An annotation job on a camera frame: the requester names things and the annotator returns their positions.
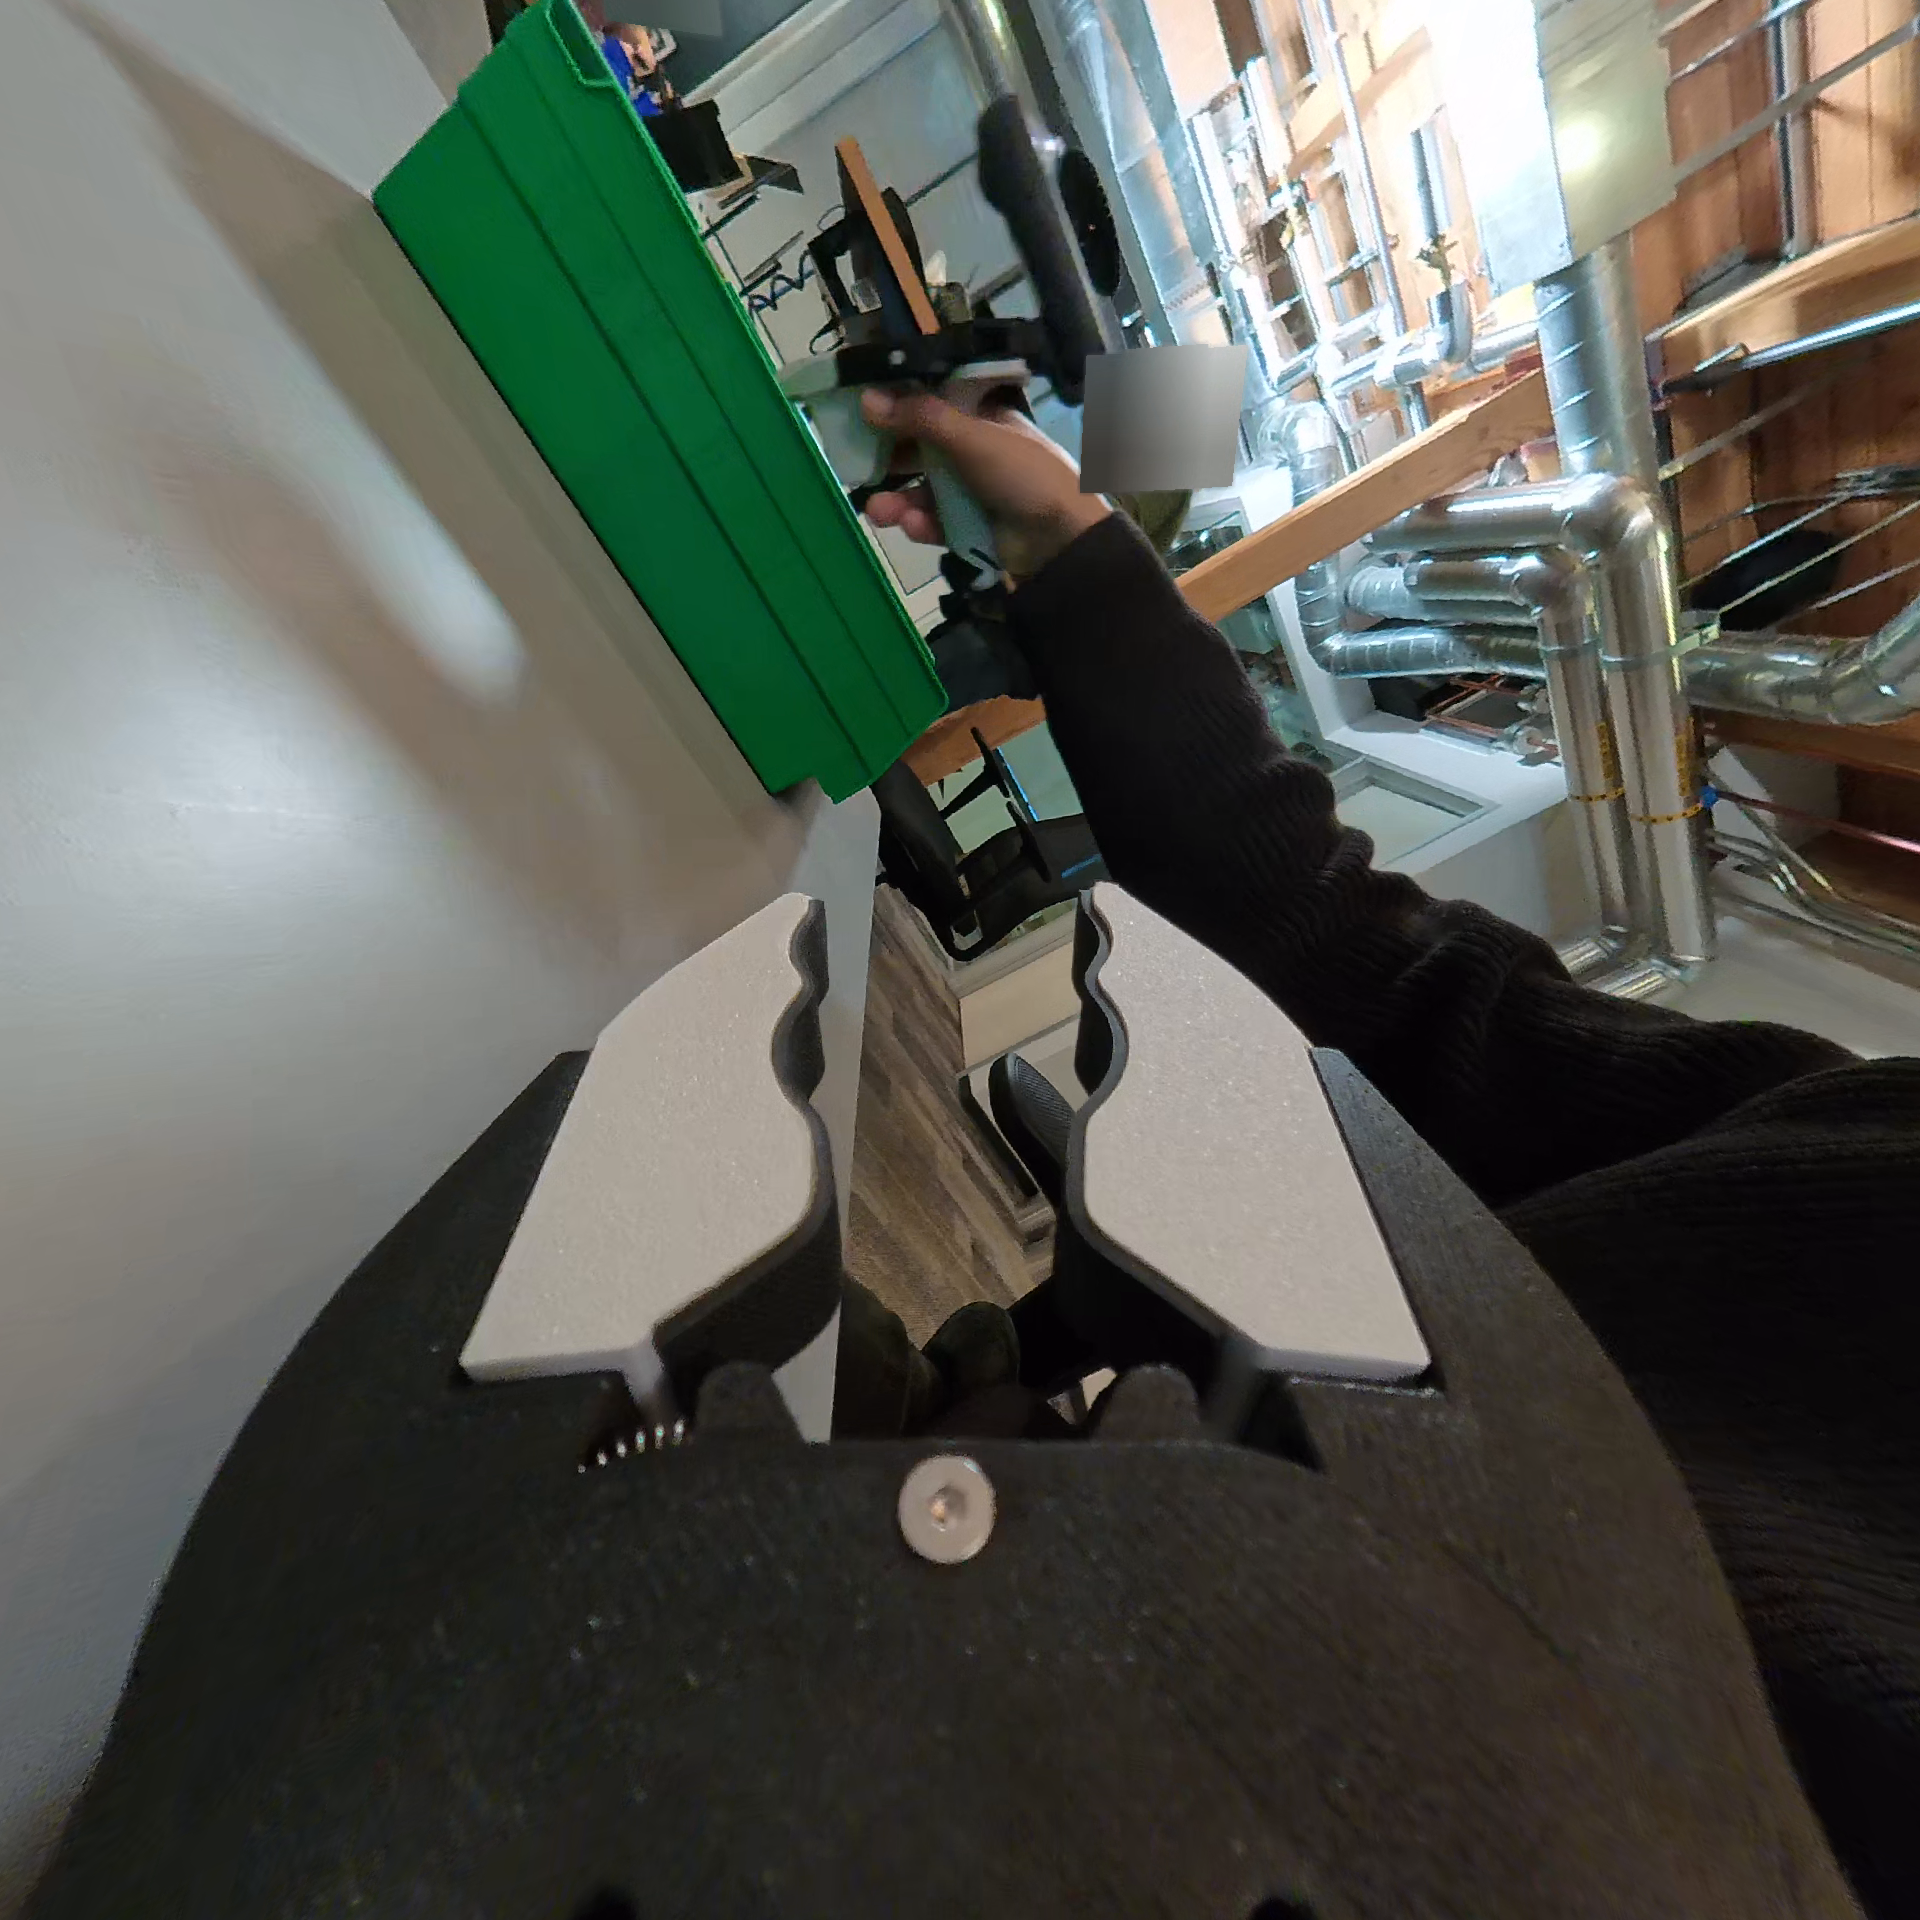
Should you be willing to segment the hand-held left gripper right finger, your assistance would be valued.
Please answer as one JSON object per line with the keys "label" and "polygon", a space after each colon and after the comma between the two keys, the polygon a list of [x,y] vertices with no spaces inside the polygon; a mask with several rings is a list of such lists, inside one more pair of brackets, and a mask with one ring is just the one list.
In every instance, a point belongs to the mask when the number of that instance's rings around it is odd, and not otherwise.
{"label": "hand-held left gripper right finger", "polygon": [[1291,1379],[1419,1382],[1427,1336],[1300,1027],[1111,880],[1081,904],[1074,968],[1074,1334],[1117,1374],[1183,1374],[1205,1427],[1242,1446],[1285,1427]]}

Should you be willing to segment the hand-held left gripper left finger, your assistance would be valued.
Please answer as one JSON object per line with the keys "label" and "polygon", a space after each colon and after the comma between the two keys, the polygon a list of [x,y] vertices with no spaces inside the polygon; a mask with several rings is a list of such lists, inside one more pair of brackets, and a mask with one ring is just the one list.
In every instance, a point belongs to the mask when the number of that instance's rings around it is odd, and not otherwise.
{"label": "hand-held left gripper left finger", "polygon": [[620,1377],[673,1427],[750,1360],[802,1439],[829,1439],[828,986],[826,904],[781,897],[603,1028],[471,1324],[471,1382]]}

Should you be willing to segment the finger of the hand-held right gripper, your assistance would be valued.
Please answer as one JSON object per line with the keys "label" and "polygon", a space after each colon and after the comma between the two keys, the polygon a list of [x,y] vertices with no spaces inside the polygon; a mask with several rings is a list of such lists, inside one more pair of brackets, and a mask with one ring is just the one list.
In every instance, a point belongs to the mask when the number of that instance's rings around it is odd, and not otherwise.
{"label": "finger of the hand-held right gripper", "polygon": [[781,394],[806,422],[841,489],[871,495],[894,468],[894,438],[861,411],[861,394],[905,377],[903,358],[806,358],[779,369]]}

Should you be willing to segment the green plastic bin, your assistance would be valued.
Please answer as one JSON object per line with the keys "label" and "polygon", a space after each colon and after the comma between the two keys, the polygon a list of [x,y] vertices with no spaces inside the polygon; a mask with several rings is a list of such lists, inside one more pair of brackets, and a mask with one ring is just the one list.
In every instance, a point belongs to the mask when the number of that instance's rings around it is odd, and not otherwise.
{"label": "green plastic bin", "polygon": [[580,11],[521,11],[373,204],[757,780],[884,775],[945,687]]}

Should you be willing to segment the person's right forearm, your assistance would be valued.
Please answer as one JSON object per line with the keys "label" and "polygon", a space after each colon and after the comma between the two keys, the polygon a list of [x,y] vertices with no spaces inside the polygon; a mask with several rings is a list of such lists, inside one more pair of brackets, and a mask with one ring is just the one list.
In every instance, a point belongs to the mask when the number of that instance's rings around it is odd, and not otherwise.
{"label": "person's right forearm", "polygon": [[1863,1072],[1787,1027],[1579,988],[1534,932],[1381,872],[1130,519],[1070,539],[1011,616],[1116,883],[1341,1051],[1483,1200]]}

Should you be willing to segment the person's right hand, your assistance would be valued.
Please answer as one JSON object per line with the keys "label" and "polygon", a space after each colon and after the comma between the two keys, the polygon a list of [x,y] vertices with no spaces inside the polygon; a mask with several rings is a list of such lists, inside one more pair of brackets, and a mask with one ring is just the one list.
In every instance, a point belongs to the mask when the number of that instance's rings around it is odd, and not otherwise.
{"label": "person's right hand", "polygon": [[1013,585],[1113,515],[1105,496],[1081,489],[1071,459],[1007,402],[966,415],[924,391],[866,388],[860,409],[875,435],[894,442],[892,473],[939,463],[958,478],[985,512]]}

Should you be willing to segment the wooden top table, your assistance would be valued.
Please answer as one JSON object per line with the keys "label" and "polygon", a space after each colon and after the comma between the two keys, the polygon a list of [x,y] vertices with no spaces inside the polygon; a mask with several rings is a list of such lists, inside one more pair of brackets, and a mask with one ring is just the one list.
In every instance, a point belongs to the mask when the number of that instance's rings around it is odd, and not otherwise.
{"label": "wooden top table", "polygon": [[883,188],[845,136],[831,146],[838,216],[804,249],[841,346],[899,346],[938,334],[945,314],[927,289],[905,204]]}

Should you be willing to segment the black mesh chair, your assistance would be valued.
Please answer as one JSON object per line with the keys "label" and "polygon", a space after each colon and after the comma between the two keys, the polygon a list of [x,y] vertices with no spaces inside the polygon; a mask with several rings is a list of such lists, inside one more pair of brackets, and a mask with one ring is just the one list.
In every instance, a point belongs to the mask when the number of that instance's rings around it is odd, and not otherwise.
{"label": "black mesh chair", "polygon": [[1029,1182],[1054,1207],[1065,1194],[1071,1104],[1021,1055],[1007,1049],[990,1068],[993,1121]]}

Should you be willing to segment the wooden beam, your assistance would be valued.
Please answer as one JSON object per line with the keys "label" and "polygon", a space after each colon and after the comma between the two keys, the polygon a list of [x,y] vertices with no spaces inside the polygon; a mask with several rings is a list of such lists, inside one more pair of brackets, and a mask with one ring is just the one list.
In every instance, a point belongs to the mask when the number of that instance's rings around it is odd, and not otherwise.
{"label": "wooden beam", "polygon": [[[1481,422],[1521,400],[1513,388],[1477,415],[1404,447],[1357,475],[1334,482],[1302,508],[1262,529],[1222,560],[1274,574],[1330,560],[1399,508],[1418,505],[1449,478],[1470,473],[1467,448],[1491,458]],[[955,512],[931,505],[927,481],[875,495],[868,515],[931,544],[954,535]],[[1089,814],[1113,809],[1107,788],[1138,800],[1153,785],[1177,794],[1225,788],[1281,743],[1234,649],[1193,599],[1201,569],[1175,582],[1138,529],[1111,518],[1078,535],[1057,560],[1013,585],[1013,639],[1031,663],[1052,734]]]}

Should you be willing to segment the black office chair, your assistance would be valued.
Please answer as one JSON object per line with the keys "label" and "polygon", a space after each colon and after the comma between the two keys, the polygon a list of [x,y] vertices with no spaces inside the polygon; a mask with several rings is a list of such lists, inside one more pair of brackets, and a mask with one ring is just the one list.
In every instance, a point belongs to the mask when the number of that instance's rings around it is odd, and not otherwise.
{"label": "black office chair", "polygon": [[[939,804],[900,760],[874,783],[881,808],[881,878],[919,911],[938,944],[969,962],[1013,937],[1021,923],[1065,906],[1111,876],[1086,816],[1034,816],[1005,756],[977,729],[983,774]],[[961,851],[951,814],[997,794],[1013,826]]]}

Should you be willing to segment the silver ventilation ducts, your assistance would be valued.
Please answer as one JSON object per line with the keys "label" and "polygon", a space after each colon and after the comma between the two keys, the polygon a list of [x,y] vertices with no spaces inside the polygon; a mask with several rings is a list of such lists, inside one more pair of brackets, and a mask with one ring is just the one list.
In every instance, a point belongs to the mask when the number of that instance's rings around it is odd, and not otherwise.
{"label": "silver ventilation ducts", "polygon": [[1916,718],[1916,604],[1850,642],[1684,647],[1663,515],[1625,475],[1435,498],[1367,544],[1350,578],[1337,555],[1299,578],[1307,657],[1341,682],[1541,670],[1601,906],[1564,966],[1621,1000],[1684,986],[1716,952],[1693,698],[1827,729]]}

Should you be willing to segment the large silver duct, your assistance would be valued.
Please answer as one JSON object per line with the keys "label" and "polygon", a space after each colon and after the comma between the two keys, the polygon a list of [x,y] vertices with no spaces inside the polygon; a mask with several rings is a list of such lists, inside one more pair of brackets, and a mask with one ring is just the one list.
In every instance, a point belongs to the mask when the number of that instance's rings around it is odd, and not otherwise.
{"label": "large silver duct", "polygon": [[1171,95],[1145,4],[1036,4],[1071,130],[1109,191],[1119,249],[1161,334],[1180,334],[1191,296],[1210,291],[1193,255],[1180,169],[1169,161]]}

